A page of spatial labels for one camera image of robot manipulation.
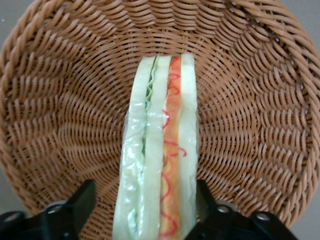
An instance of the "screw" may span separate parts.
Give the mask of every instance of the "screw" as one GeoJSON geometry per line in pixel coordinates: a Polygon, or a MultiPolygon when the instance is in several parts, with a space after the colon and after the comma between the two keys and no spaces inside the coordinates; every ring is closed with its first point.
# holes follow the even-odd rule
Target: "screw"
{"type": "Polygon", "coordinates": [[[261,221],[269,221],[270,220],[270,217],[268,217],[268,215],[266,215],[262,212],[257,213],[255,216],[261,221]]]}
{"type": "Polygon", "coordinates": [[[7,222],[10,222],[10,221],[13,221],[13,220],[16,220],[18,217],[20,217],[20,212],[15,212],[13,214],[11,214],[10,216],[7,216],[3,222],[7,223],[7,222]]]}
{"type": "Polygon", "coordinates": [[[225,206],[225,205],[219,205],[218,206],[218,211],[220,213],[227,214],[227,213],[229,213],[229,208],[227,206],[225,206]]]}
{"type": "Polygon", "coordinates": [[[56,205],[49,208],[48,214],[54,214],[61,209],[62,205],[56,205]]]}

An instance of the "basket weave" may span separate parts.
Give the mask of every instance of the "basket weave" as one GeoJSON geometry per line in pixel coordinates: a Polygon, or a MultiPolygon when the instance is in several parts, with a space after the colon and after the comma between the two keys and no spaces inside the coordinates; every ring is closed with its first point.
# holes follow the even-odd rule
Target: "basket weave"
{"type": "Polygon", "coordinates": [[[0,56],[0,161],[32,214],[85,179],[83,239],[110,239],[125,114],[142,56],[192,52],[197,177],[287,226],[320,180],[320,57],[277,0],[36,0],[0,56]]]}

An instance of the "plastic wrap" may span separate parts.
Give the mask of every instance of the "plastic wrap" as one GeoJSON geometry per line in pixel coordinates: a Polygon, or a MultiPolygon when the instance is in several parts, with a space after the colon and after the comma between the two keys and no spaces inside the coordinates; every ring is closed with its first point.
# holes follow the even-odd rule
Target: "plastic wrap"
{"type": "Polygon", "coordinates": [[[144,57],[137,69],[123,134],[114,240],[178,240],[196,224],[199,131],[195,66],[189,53],[179,61],[178,91],[174,89],[171,56],[144,57]],[[176,99],[180,101],[175,121],[167,112],[172,95],[179,95],[176,99]],[[170,120],[177,122],[174,143],[166,139],[175,136],[166,131],[170,120]],[[169,181],[163,172],[168,170],[166,158],[177,159],[169,181]],[[166,185],[170,181],[174,186],[166,185]],[[168,196],[171,202],[164,205],[168,196]]]}

